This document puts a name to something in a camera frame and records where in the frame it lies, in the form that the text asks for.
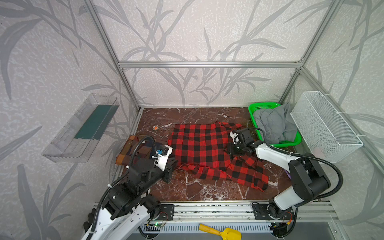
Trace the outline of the red black plaid shirt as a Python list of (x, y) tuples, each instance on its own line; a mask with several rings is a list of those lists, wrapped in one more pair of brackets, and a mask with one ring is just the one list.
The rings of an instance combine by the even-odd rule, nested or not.
[(203, 180), (229, 180), (264, 192), (269, 177), (262, 160), (255, 155), (230, 155), (230, 133), (241, 124), (216, 122), (209, 125), (176, 124), (168, 145), (178, 168)]

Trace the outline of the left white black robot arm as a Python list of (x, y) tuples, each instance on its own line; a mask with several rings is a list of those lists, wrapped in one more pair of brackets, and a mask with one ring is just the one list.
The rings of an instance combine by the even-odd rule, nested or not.
[(84, 240), (126, 240), (139, 232), (155, 239), (159, 228), (173, 219), (174, 205), (162, 205), (151, 187), (170, 183), (177, 165), (172, 147), (151, 136), (130, 136), (116, 158), (126, 172), (108, 185), (96, 208), (84, 222)]

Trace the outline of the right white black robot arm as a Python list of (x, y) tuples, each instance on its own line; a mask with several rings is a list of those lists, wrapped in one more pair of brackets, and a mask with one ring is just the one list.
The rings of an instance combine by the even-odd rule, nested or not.
[[(268, 204), (254, 204), (255, 218), (282, 219), (285, 211), (291, 211), (293, 207), (303, 206), (313, 200), (330, 197), (343, 186), (343, 174), (333, 163), (313, 155), (290, 153), (264, 141), (256, 141), (251, 130), (261, 131), (259, 128), (246, 128), (230, 133), (230, 153), (255, 155), (260, 160), (277, 165), (290, 174), (292, 183), (291, 187), (275, 196)], [(337, 185), (327, 193), (325, 191), (331, 187), (331, 181), (321, 163), (331, 167), (338, 176)]]

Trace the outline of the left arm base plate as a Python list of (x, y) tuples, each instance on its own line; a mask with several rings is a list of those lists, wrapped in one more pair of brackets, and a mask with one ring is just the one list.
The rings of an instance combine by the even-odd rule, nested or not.
[(172, 221), (175, 213), (174, 204), (161, 204), (159, 215), (155, 218), (156, 221)]

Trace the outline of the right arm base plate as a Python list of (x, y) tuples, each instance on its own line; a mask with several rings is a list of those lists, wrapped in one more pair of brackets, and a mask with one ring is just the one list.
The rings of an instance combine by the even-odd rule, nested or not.
[(275, 220), (275, 221), (292, 221), (295, 213), (292, 208), (281, 210), (273, 203), (253, 202), (252, 209), (255, 220)]

